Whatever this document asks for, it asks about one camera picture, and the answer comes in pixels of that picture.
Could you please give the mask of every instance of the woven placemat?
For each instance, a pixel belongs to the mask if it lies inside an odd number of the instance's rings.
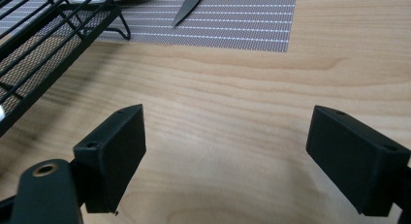
[[[296,0],[202,0],[189,17],[172,28],[183,1],[119,2],[132,32],[131,41],[287,51]],[[42,1],[27,5],[41,4]],[[112,26],[122,28],[117,20]],[[118,34],[110,32],[102,34],[100,40],[123,41]]]

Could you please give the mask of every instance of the dish rack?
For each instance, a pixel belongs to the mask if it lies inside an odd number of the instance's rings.
[[[0,0],[0,137],[54,84],[103,31],[130,39],[113,0]],[[120,18],[124,30],[110,28]]]

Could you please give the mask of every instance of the light wood surface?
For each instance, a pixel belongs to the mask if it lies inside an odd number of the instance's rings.
[[[287,53],[94,43],[0,139],[0,199],[112,112],[147,154],[103,223],[396,223],[358,215],[305,151],[314,105],[411,146],[411,0],[297,0]]]

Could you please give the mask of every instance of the screw hole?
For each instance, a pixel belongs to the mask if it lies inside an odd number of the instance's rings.
[[[389,144],[383,144],[383,147],[392,151],[396,151],[397,148],[395,146],[389,145]]]
[[[33,172],[33,176],[40,177],[40,176],[47,176],[54,173],[57,170],[56,164],[45,164],[40,166]]]
[[[95,147],[95,146],[97,146],[97,142],[91,142],[91,143],[88,143],[86,146],[88,147],[88,148],[91,148],[91,147]]]

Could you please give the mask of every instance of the knife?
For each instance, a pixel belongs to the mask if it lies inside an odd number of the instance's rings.
[[[200,0],[184,0],[180,10],[173,21],[173,27],[176,27],[180,22],[182,22],[199,4]]]

